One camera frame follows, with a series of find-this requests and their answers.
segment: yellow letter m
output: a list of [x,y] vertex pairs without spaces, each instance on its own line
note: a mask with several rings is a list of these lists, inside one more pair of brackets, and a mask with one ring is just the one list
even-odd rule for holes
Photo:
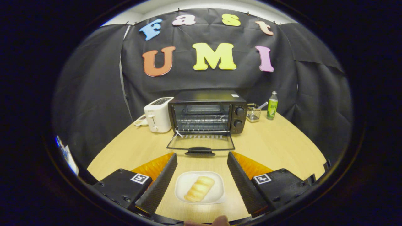
[[221,43],[214,52],[207,43],[195,43],[193,48],[197,52],[197,62],[194,65],[194,70],[207,70],[208,65],[205,60],[208,61],[212,69],[216,68],[216,65],[221,60],[219,68],[222,70],[234,70],[236,65],[233,62],[232,49],[233,45],[230,43]]

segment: foam letter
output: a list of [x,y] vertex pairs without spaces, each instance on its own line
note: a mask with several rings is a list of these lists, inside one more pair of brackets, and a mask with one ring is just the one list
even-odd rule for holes
[[193,25],[195,24],[195,16],[193,15],[181,15],[176,17],[176,20],[172,22],[173,25]]
[[267,35],[274,35],[272,31],[270,31],[268,28],[271,28],[269,25],[265,24],[264,21],[256,21],[256,24],[260,26],[260,29]]
[[233,45],[230,43],[221,43],[214,52],[207,43],[195,43],[193,48],[197,52],[197,63],[194,65],[194,70],[207,70],[208,65],[205,60],[208,61],[212,69],[216,68],[219,59],[221,63],[219,68],[222,70],[234,70],[236,65],[233,62],[232,49]]
[[238,20],[239,18],[236,15],[232,14],[223,14],[222,15],[222,22],[226,25],[229,26],[240,26],[240,21]]
[[274,68],[271,66],[271,60],[269,58],[269,52],[271,51],[268,47],[264,46],[256,46],[255,47],[259,53],[261,58],[260,70],[264,72],[273,72]]
[[173,64],[173,50],[176,47],[169,46],[161,49],[162,53],[165,53],[165,63],[161,68],[155,68],[155,55],[158,53],[157,50],[152,50],[146,52],[142,55],[144,58],[144,72],[145,74],[155,77],[168,73],[172,69]]
[[160,33],[160,31],[155,30],[160,29],[160,24],[158,24],[160,22],[162,22],[162,19],[154,20],[140,29],[140,31],[144,32],[146,36],[145,41],[150,40],[151,38],[157,36]]

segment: bottle label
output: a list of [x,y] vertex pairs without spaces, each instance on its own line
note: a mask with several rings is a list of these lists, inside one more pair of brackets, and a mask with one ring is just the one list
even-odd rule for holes
[[276,113],[276,108],[278,106],[278,101],[275,100],[269,100],[268,103],[268,111],[267,111],[267,116],[268,118],[274,118],[275,117],[275,113]]

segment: black curtain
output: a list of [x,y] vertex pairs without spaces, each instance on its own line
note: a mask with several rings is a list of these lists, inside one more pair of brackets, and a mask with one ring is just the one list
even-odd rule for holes
[[280,28],[289,40],[297,70],[297,99],[290,121],[334,164],[347,148],[352,130],[346,75],[333,53],[303,25],[290,23]]
[[119,68],[127,28],[108,25],[97,29],[77,47],[59,76],[52,122],[80,172],[132,123]]
[[[173,26],[177,16],[191,14],[195,24]],[[223,14],[239,17],[241,25],[227,26],[222,22]],[[148,23],[162,19],[160,34],[145,41],[139,30]],[[255,21],[264,21],[271,26],[274,35],[261,31]],[[207,43],[214,51],[221,43],[231,43],[235,70],[212,69],[196,71],[195,43]],[[270,48],[274,72],[259,69],[260,55],[255,46]],[[164,54],[161,49],[174,46],[171,70],[163,76],[150,77],[144,72],[142,54],[157,50],[155,67],[162,67]],[[170,12],[138,23],[127,33],[121,54],[123,76],[128,102],[133,118],[144,113],[143,108],[160,97],[175,96],[183,90],[235,90],[249,103],[263,104],[272,91],[278,92],[278,112],[291,119],[296,102],[297,75],[292,50],[283,31],[271,21],[224,9],[189,9]]]

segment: pastry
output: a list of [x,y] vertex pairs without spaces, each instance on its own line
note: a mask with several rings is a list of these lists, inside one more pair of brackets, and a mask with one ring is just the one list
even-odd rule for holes
[[198,177],[197,181],[184,196],[184,199],[193,202],[202,201],[214,184],[215,181],[212,178]]

